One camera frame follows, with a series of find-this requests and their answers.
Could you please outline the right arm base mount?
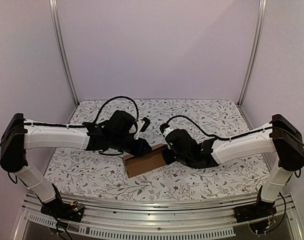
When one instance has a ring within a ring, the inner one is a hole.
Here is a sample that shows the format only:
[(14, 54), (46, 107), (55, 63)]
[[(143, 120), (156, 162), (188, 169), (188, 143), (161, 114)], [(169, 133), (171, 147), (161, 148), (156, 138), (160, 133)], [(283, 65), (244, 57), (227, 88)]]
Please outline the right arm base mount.
[(237, 206), (233, 208), (233, 212), (236, 222), (243, 223), (274, 215), (277, 210), (274, 201), (264, 201), (258, 194), (255, 203)]

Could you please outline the brown cardboard box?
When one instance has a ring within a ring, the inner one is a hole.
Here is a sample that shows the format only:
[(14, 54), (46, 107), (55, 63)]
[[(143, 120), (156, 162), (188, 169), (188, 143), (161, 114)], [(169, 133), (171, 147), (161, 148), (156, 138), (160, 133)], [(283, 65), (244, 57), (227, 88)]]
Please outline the brown cardboard box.
[(141, 157), (126, 155), (122, 158), (125, 172), (128, 178), (133, 178), (141, 174), (153, 171), (166, 165), (162, 157), (162, 148), (164, 144), (158, 144), (152, 147), (152, 151)]

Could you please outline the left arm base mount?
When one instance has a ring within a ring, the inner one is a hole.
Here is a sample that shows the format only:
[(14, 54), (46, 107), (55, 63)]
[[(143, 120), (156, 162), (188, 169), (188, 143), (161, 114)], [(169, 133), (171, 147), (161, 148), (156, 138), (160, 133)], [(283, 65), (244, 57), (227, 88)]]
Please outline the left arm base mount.
[(70, 203), (63, 202), (59, 194), (56, 194), (53, 200), (47, 203), (42, 201), (41, 204), (42, 214), (51, 216), (54, 219), (62, 219), (77, 223), (82, 221), (85, 210), (85, 206), (77, 201)]

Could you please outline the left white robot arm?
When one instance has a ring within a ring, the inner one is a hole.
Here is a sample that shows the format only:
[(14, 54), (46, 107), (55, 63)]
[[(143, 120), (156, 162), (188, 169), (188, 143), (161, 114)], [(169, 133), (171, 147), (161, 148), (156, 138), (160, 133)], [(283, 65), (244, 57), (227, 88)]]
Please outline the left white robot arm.
[(33, 191), (47, 209), (55, 216), (66, 213), (66, 205), (61, 202), (55, 186), (26, 158), (26, 151), (36, 148), (72, 148), (97, 151), (107, 155), (108, 150), (116, 150), (142, 157), (151, 152), (147, 140), (140, 137), (150, 120), (146, 117), (135, 119), (125, 111), (117, 110), (100, 123), (63, 124), (36, 122), (16, 113), (0, 141), (0, 166), (14, 174), (29, 190)]

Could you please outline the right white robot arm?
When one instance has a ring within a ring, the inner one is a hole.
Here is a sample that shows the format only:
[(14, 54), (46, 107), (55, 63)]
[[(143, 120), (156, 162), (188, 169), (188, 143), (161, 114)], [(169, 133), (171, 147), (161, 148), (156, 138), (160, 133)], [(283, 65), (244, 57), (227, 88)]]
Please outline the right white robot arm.
[(168, 121), (159, 129), (167, 144), (162, 150), (167, 164), (180, 162), (190, 168), (206, 169), (256, 154), (276, 153), (277, 160), (268, 180), (259, 190), (258, 201), (250, 208), (254, 218), (261, 218), (270, 210), (270, 204), (293, 173), (304, 166), (302, 134), (281, 114), (239, 135), (219, 137), (206, 133), (207, 139), (202, 143), (197, 143), (185, 129), (171, 127)]

